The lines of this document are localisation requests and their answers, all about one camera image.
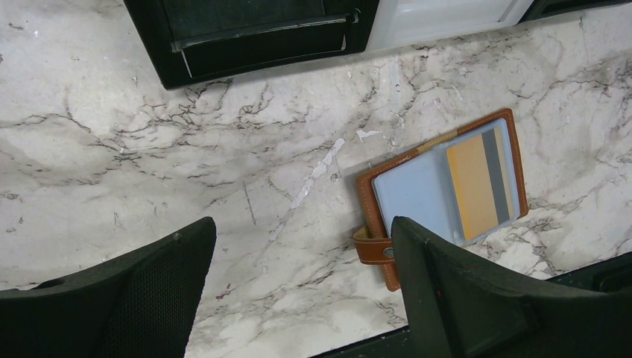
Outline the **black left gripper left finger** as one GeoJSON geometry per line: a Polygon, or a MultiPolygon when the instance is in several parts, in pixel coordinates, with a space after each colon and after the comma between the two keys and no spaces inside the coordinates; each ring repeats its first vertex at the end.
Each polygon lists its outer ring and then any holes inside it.
{"type": "Polygon", "coordinates": [[[1,292],[3,357],[183,357],[212,261],[210,217],[31,289],[1,292]]]}

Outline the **brown leather card holder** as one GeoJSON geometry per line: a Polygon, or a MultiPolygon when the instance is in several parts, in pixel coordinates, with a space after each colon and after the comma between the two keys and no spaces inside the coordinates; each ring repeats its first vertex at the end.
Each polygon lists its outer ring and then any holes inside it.
{"type": "Polygon", "coordinates": [[[388,290],[400,288],[392,245],[392,223],[405,216],[457,246],[477,242],[528,213],[522,158],[513,111],[504,108],[436,136],[361,173],[355,179],[366,225],[353,234],[361,263],[379,266],[388,290]],[[515,216],[490,232],[466,241],[447,165],[447,148],[473,134],[499,126],[505,130],[515,216]]]}

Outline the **gold card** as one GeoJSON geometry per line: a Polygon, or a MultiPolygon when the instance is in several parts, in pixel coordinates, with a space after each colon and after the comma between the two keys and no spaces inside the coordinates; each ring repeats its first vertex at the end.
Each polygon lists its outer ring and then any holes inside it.
{"type": "Polygon", "coordinates": [[[515,216],[505,130],[488,128],[446,150],[463,238],[490,232],[515,216]]]}

